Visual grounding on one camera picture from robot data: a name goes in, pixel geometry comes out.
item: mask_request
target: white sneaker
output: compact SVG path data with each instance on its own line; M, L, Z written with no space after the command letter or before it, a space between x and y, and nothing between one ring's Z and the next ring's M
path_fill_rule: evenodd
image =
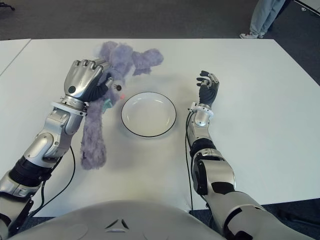
M258 34L258 38L259 39L263 39L264 38L264 36L265 36L265 32L260 32L259 34Z
M252 32L250 32L249 34L247 34L247 33L241 33L241 34L240 34L240 38L241 38L241 39L256 39L256 38L258 38L258 34L255 35L255 34L253 34Z

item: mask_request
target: purple plush toy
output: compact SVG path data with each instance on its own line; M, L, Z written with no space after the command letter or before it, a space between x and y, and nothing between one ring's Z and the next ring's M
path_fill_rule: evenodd
M81 165L85 170L99 169L105 165L107 160L102 136L102 114L106 103L111 107L123 98L122 89L128 77L150 74L151 67L160 65L164 60L157 49L139 53L126 44L118 44L114 41L103 43L97 57L111 65L103 72L98 85L106 79L109 73L114 81L112 88L100 99L90 102L87 109L81 142Z

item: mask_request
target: jeans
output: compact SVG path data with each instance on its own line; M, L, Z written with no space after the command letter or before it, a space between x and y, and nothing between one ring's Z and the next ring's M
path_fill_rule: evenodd
M266 33L276 19L286 0L259 0L252 14L250 32Z

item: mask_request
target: gray carpet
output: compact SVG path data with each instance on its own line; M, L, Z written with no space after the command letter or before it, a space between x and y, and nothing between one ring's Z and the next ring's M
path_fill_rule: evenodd
M58 38L238 38L247 32L256 0L7 0L0 8L0 40ZM266 35L275 39L320 85L320 18L292 2ZM286 225L315 239L320 200L265 206ZM193 214L209 223L208 210ZM34 218L27 229L47 218Z

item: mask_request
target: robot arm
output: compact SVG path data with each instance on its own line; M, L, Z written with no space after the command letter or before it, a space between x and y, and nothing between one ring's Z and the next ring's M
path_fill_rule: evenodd
M219 233L228 240L311 239L282 224L249 195L235 191L234 171L208 132L219 81L212 73L200 75L199 104L193 103L187 119L191 172L193 187L208 203Z
M31 197L69 150L72 137L87 114L85 102L100 98L111 87L109 74L97 85L108 68L102 59L73 62L64 82L65 97L52 103L53 110L42 131L0 180L0 240L19 229L33 205Z

